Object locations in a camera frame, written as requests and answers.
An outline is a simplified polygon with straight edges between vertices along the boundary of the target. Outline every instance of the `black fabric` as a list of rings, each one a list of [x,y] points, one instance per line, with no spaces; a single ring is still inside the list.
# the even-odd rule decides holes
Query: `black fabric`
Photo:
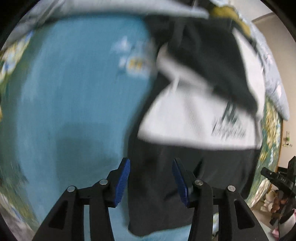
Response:
[[[129,230],[137,236],[192,222],[193,210],[184,206],[177,192],[172,174],[174,158],[181,158],[186,169],[211,186],[226,188],[231,184],[247,198],[260,154],[259,150],[210,151],[139,140],[137,134],[144,114],[168,84],[169,81],[159,74],[129,138]]]
[[[232,34],[231,19],[147,16],[148,29],[160,48],[203,76],[220,96],[255,115],[258,106],[250,93],[243,60]]]

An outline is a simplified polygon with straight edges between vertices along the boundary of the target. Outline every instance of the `bed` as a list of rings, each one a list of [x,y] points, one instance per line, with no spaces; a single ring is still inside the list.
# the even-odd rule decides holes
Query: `bed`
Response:
[[[133,31],[129,30],[127,34],[126,26],[132,26]],[[107,36],[112,37],[100,38],[111,31],[112,34]],[[129,129],[127,123],[133,119],[143,96],[151,88],[145,71],[137,72],[133,80],[130,77],[133,69],[137,69],[133,57],[139,58],[143,54],[137,46],[147,39],[147,31],[136,17],[76,17],[44,25],[2,53],[0,202],[33,231],[37,230],[69,183],[81,188],[105,177],[110,166],[105,165],[96,172],[94,167],[98,159],[114,165],[124,156],[122,139],[126,138]],[[98,58],[94,51],[101,51],[110,58]],[[71,64],[63,65],[61,60]],[[84,71],[73,71],[75,68]],[[95,79],[100,76],[99,71],[106,69],[110,74],[104,78],[114,79],[117,87],[103,91],[109,86],[96,84]],[[84,84],[85,80],[92,83],[91,87]],[[132,87],[125,88],[127,83]],[[112,96],[112,91],[120,93],[117,99]],[[126,95],[133,95],[133,98],[127,98],[121,107],[115,107]],[[136,104],[133,103],[134,98],[137,98]],[[96,109],[104,110],[105,117]],[[112,130],[107,125],[107,117],[122,121],[122,126]],[[266,97],[262,120],[263,145],[251,192],[246,199],[250,207],[269,188],[269,182],[260,175],[260,171],[262,167],[276,170],[281,129],[282,119]],[[98,132],[107,144],[96,138]],[[109,143],[111,137],[117,141]],[[81,158],[90,153],[89,160],[85,160],[87,165],[82,164]],[[115,236],[119,237],[121,230],[126,228],[126,209],[126,202],[123,202],[118,220],[112,219],[118,214],[110,211],[112,225],[120,226]],[[190,227],[182,229],[188,232]],[[122,240],[136,240],[129,235],[126,233]]]

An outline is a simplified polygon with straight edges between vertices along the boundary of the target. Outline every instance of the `printed logo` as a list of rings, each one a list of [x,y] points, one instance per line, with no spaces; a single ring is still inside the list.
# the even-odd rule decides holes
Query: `printed logo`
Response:
[[[246,130],[236,115],[235,104],[228,102],[223,116],[213,121],[212,136],[219,136],[225,140],[243,139],[246,136]]]

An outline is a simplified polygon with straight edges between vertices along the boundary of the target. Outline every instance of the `blue fabric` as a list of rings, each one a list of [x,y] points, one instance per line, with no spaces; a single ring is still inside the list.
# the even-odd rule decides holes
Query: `blue fabric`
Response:
[[[69,18],[33,36],[2,102],[0,148],[1,158],[19,162],[28,179],[39,222],[69,185],[93,185],[126,156],[130,129],[151,89],[148,40],[142,20],[124,15]],[[110,209],[116,241],[188,239],[189,226],[143,238],[130,234],[126,196]]]

